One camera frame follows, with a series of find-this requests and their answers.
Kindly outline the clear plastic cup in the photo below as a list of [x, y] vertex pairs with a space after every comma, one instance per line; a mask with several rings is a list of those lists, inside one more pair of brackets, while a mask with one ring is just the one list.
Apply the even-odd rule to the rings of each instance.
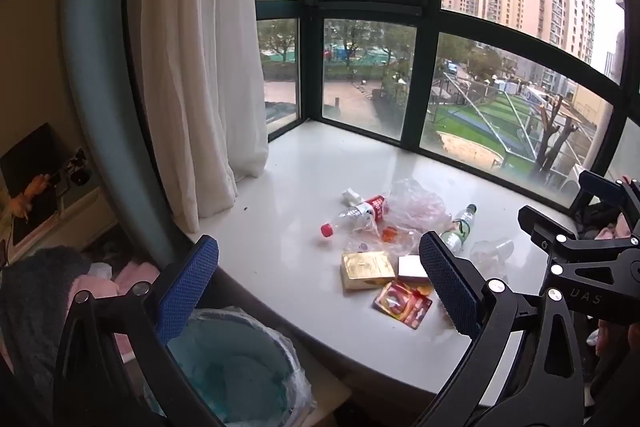
[[512, 256], [514, 244], [511, 239], [481, 241], [474, 244], [470, 259], [477, 268], [503, 268]]

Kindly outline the green label plastic bottle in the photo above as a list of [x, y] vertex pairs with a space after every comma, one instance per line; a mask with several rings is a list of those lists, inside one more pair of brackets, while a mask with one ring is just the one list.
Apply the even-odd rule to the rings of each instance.
[[449, 228], [440, 234], [440, 239], [453, 254], [460, 254], [474, 225], [477, 207], [469, 204], [452, 219]]

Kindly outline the pink cardboard box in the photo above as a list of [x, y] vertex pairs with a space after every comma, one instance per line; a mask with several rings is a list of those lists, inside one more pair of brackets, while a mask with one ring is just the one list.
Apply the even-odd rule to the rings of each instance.
[[428, 275], [423, 268], [421, 259], [417, 255], [398, 258], [397, 276], [399, 280], [409, 282], [424, 282], [428, 280]]

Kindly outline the gold cardboard box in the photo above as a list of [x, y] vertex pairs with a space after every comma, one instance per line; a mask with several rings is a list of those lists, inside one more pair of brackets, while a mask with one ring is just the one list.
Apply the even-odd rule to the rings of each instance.
[[345, 291], [363, 291], [384, 286], [396, 277], [384, 251], [349, 253], [342, 256], [341, 278]]

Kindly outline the clear plastic bag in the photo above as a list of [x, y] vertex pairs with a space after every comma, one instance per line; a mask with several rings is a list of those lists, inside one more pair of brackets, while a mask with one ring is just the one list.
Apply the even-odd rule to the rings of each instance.
[[[415, 255], [424, 233], [442, 233], [449, 228], [451, 215], [442, 198], [414, 178], [397, 180], [384, 197], [386, 209], [383, 220], [375, 229], [349, 233], [343, 247], [345, 254], [384, 251], [390, 260], [395, 261], [402, 256]], [[381, 232], [386, 227], [398, 228], [396, 243], [382, 241]]]

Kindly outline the red label plastic bottle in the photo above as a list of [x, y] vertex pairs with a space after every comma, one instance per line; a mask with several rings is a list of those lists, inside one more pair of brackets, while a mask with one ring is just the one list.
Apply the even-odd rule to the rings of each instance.
[[333, 220], [323, 223], [320, 233], [328, 239], [337, 233], [352, 233], [358, 230], [372, 230], [384, 218], [386, 199], [382, 195], [366, 199], [341, 212]]

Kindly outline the trash bin with liner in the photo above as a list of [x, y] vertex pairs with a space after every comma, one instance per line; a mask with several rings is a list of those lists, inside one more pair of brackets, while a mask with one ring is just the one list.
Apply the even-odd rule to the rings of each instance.
[[299, 426], [316, 407], [291, 340], [239, 308], [195, 309], [166, 353], [225, 426]]

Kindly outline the dark tray with clothes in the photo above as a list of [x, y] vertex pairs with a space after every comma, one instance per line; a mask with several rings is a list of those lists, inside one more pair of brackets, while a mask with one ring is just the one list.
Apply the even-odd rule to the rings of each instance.
[[572, 213], [578, 239], [630, 239], [639, 236], [639, 221], [631, 222], [608, 202], [580, 202]]

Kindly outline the red battery blister pack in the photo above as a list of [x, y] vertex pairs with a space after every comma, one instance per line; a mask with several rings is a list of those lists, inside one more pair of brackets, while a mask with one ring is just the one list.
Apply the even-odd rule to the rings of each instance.
[[388, 317], [417, 329], [431, 309], [433, 286], [408, 285], [401, 281], [387, 283], [373, 300], [373, 308]]

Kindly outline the orange peel pieces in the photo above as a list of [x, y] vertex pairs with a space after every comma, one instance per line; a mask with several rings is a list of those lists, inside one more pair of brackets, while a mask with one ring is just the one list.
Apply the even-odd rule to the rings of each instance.
[[398, 241], [399, 231], [395, 227], [386, 227], [381, 232], [381, 239], [384, 243], [396, 243]]

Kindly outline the white desk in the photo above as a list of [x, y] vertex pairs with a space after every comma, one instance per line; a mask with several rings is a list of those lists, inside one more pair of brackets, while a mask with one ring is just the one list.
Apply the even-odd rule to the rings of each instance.
[[73, 188], [58, 201], [58, 210], [29, 233], [20, 243], [9, 239], [6, 261], [9, 265], [40, 248], [70, 246], [82, 251], [113, 228], [117, 218], [98, 187]]

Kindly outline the black laptop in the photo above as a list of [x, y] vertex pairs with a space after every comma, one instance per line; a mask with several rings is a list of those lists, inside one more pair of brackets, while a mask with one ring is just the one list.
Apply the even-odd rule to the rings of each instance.
[[63, 151], [47, 122], [30, 132], [1, 157], [1, 172], [9, 195], [27, 196], [27, 187], [37, 176], [50, 176], [39, 194], [32, 195], [25, 218], [13, 220], [13, 245], [23, 242], [58, 211], [55, 184], [60, 181]]

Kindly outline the teal green curtain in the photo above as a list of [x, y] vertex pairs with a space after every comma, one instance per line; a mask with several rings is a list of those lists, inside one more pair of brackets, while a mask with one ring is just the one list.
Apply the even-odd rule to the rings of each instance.
[[70, 94], [106, 198], [132, 243], [168, 265], [191, 242], [170, 217], [143, 138], [125, 0], [60, 0], [58, 18]]

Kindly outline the white sheer curtain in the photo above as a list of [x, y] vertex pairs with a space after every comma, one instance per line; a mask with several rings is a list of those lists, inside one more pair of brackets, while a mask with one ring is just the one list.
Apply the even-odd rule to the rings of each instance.
[[172, 217], [231, 208], [268, 158], [254, 0], [141, 0], [144, 113]]

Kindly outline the black window frame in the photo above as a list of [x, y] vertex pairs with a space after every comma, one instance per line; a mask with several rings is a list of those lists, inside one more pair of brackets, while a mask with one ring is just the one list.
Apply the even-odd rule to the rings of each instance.
[[639, 0], [255, 0], [267, 124], [305, 120], [561, 210], [639, 174]]

